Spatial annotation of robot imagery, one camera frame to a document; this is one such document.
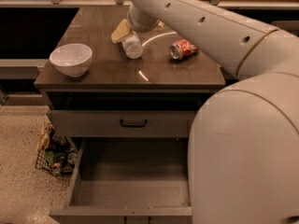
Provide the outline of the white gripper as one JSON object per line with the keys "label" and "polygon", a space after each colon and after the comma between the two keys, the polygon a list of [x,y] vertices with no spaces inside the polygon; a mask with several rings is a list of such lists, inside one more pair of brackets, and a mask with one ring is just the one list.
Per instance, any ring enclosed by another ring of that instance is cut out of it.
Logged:
{"label": "white gripper", "polygon": [[164,28],[164,23],[143,13],[134,5],[129,6],[127,20],[122,20],[114,32],[111,34],[111,40],[114,44],[121,42],[125,37],[132,33],[132,29],[139,33],[146,33],[158,27]]}

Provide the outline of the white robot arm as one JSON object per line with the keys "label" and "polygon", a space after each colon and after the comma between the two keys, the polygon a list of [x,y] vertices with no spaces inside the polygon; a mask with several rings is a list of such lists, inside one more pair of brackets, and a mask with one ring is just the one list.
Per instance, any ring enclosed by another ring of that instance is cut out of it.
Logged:
{"label": "white robot arm", "polygon": [[236,77],[192,122],[193,224],[298,224],[299,38],[198,0],[131,0],[130,26],[162,21]]}

